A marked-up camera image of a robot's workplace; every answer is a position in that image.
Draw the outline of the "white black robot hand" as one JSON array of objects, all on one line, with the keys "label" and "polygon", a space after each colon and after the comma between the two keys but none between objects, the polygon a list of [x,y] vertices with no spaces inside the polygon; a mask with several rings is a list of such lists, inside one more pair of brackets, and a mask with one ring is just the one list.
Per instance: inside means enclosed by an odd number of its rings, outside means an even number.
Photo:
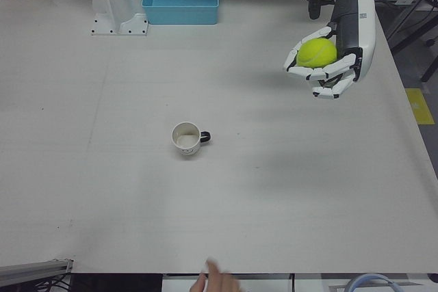
[{"label": "white black robot hand", "polygon": [[[310,40],[336,37],[337,59],[321,68],[298,64],[298,52]],[[335,0],[326,26],[302,38],[288,53],[283,70],[304,79],[316,98],[337,99],[368,73],[376,47],[374,0]]]}]

